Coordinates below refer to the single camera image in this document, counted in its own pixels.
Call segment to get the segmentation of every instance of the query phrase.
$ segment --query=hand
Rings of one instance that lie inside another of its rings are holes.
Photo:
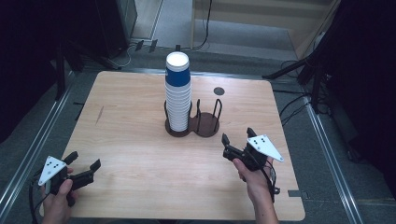
[[[67,173],[72,173],[73,169],[68,168]],[[64,224],[70,218],[71,209],[67,204],[66,196],[72,188],[73,181],[71,179],[66,179],[62,185],[59,187],[59,192],[57,195],[49,195],[46,200],[44,200],[44,218],[43,224]],[[46,196],[44,188],[41,188],[41,194],[44,198]],[[71,196],[76,200],[77,194],[71,191]]]
[[[272,164],[273,159],[268,157],[268,162]],[[247,182],[247,194],[253,202],[256,222],[278,223],[267,180],[262,171],[249,171],[239,159],[233,159],[233,165],[238,170],[239,178]],[[270,176],[271,170],[268,167],[264,167],[264,171]]]

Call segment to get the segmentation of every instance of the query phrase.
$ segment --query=wooden table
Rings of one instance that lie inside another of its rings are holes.
[[[281,220],[302,220],[304,208],[269,82],[191,77],[192,101],[223,109],[219,132],[176,138],[165,130],[164,76],[102,72],[98,75],[64,157],[77,151],[75,173],[100,159],[94,183],[78,191],[74,217],[156,219],[254,219],[254,210],[233,164],[222,157],[221,135],[235,147],[247,142],[247,127],[267,134],[285,161],[274,162],[276,211]],[[213,90],[222,87],[224,95]]]

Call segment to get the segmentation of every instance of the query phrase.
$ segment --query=stack of cups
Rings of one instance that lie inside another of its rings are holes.
[[[191,104],[189,57],[180,51],[166,57],[166,110],[170,128],[175,132],[188,129]]]

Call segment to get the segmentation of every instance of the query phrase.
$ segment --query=black circular marker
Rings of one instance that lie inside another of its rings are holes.
[[[222,88],[222,87],[216,87],[214,90],[213,90],[213,92],[216,94],[216,95],[224,95],[224,89]]]

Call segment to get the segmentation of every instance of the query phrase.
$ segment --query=white triangular marker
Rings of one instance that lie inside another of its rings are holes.
[[[48,156],[46,163],[44,164],[43,172],[41,173],[40,179],[38,180],[38,185],[43,186],[53,176],[58,174],[65,166],[66,163],[64,161],[60,161],[51,156]]]
[[[283,161],[283,157],[274,147],[267,135],[263,134],[256,137],[248,138],[247,141],[253,146],[258,152],[274,158],[277,161]]]

